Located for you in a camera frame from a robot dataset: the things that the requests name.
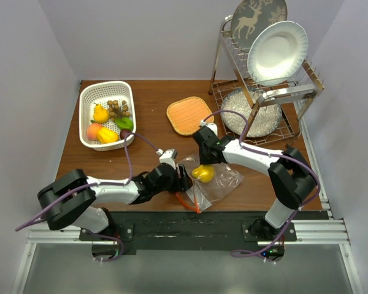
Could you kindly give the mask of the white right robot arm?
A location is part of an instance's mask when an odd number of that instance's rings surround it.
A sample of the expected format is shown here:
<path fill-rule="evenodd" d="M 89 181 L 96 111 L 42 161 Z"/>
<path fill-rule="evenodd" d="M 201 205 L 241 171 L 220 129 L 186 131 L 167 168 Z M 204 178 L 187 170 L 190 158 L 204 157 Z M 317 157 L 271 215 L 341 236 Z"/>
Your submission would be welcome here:
<path fill-rule="evenodd" d="M 202 165 L 236 164 L 269 177 L 276 200 L 264 217 L 249 226 L 250 233 L 258 238 L 276 240 L 291 215 L 318 187 L 317 175 L 296 148 L 271 150 L 228 135 L 219 138 L 209 126 L 202 126 L 193 139 Z"/>

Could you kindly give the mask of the dark purple fake fruit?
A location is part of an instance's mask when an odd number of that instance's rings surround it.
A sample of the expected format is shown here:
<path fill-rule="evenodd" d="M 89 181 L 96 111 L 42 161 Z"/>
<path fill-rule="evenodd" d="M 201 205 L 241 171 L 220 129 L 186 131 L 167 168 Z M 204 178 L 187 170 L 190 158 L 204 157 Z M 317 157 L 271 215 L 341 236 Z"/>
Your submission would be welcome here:
<path fill-rule="evenodd" d="M 122 129 L 122 130 L 120 130 L 120 134 L 119 134 L 119 136 L 120 136 L 120 139 L 121 140 L 124 140 L 125 139 L 125 137 L 128 135 L 128 134 L 130 134 L 132 131 L 130 130 L 130 129 Z"/>

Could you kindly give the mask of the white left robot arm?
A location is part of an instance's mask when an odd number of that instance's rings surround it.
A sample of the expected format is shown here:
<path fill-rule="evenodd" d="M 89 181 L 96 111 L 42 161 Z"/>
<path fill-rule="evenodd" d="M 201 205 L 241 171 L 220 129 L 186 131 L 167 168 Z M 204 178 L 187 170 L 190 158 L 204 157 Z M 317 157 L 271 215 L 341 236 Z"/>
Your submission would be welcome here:
<path fill-rule="evenodd" d="M 115 233 L 115 224 L 106 209 L 96 209 L 92 204 L 138 205 L 162 192 L 186 192 L 192 186 L 193 181 L 182 164 L 172 167 L 162 163 L 152 171 L 124 180 L 97 179 L 75 169 L 40 190 L 37 198 L 50 230 L 74 225 L 108 240 Z"/>

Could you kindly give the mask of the yellow fake bell pepper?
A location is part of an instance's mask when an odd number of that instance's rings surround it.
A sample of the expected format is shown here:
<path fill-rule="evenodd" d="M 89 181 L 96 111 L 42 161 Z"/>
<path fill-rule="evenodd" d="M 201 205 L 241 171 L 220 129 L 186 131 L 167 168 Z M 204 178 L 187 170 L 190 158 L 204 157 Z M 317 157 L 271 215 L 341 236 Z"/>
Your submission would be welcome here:
<path fill-rule="evenodd" d="M 114 143 L 119 139 L 119 136 L 116 132 L 106 127 L 100 128 L 96 133 L 96 137 L 101 144 Z"/>

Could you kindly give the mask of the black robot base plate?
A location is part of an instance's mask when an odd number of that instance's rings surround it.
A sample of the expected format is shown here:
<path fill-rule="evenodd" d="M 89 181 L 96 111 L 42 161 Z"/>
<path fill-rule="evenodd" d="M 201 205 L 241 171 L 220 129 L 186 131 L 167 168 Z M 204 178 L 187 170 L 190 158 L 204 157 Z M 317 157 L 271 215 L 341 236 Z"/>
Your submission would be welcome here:
<path fill-rule="evenodd" d="M 112 212 L 116 236 L 125 254 L 139 250 L 258 251 L 262 243 L 295 241 L 293 224 L 283 236 L 262 229 L 263 211 L 120 211 Z"/>

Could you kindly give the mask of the yellow fake pear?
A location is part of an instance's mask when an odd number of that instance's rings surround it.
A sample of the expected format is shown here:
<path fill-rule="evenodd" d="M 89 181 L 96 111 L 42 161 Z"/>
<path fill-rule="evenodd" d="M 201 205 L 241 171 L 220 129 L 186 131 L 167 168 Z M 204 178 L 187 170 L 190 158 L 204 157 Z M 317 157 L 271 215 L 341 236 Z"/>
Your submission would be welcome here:
<path fill-rule="evenodd" d="M 109 118 L 110 118 L 109 111 L 105 109 L 102 105 L 96 104 L 93 113 L 93 120 L 96 123 L 104 124 L 109 120 Z"/>

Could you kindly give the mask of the orange fake peach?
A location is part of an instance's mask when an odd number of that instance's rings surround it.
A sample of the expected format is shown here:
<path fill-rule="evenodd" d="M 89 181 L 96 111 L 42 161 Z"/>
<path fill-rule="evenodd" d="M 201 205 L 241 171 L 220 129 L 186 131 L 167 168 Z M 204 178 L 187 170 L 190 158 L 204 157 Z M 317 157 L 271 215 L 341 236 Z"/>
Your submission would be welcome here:
<path fill-rule="evenodd" d="M 103 126 L 99 123 L 91 123 L 87 130 L 86 130 L 86 136 L 87 139 L 91 140 L 91 141 L 96 141 L 98 140 L 97 134 L 98 132 L 103 128 Z"/>

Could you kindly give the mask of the brown fake longan bunch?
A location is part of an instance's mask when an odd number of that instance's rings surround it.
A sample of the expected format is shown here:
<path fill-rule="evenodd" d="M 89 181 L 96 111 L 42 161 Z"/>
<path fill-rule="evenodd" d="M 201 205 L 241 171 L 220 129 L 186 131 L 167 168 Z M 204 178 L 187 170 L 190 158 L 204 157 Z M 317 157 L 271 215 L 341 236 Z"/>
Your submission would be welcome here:
<path fill-rule="evenodd" d="M 129 111 L 129 105 L 125 100 L 108 100 L 108 112 L 111 121 L 121 118 L 129 118 L 131 112 Z"/>

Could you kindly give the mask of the green fake pepper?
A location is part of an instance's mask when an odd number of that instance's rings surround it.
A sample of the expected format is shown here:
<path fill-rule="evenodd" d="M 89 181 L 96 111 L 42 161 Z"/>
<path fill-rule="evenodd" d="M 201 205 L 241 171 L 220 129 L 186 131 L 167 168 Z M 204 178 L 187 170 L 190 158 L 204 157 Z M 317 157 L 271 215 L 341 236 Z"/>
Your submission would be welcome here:
<path fill-rule="evenodd" d="M 128 129 L 128 130 L 132 131 L 133 128 L 134 128 L 134 123 L 127 117 L 115 118 L 115 124 L 120 129 Z"/>

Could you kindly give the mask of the clear zip top bag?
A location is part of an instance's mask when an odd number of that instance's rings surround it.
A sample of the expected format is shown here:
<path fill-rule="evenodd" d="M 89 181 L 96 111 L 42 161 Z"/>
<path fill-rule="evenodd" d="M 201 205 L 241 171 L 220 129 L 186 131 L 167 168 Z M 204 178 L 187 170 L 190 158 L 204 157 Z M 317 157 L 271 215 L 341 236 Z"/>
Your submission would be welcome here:
<path fill-rule="evenodd" d="M 216 204 L 243 180 L 243 176 L 228 164 L 214 164 L 214 178 L 209 183 L 202 183 L 191 176 L 191 172 L 200 166 L 199 156 L 193 154 L 180 161 L 193 181 L 193 186 L 185 192 L 185 196 L 176 194 L 179 202 L 186 208 L 201 213 Z"/>

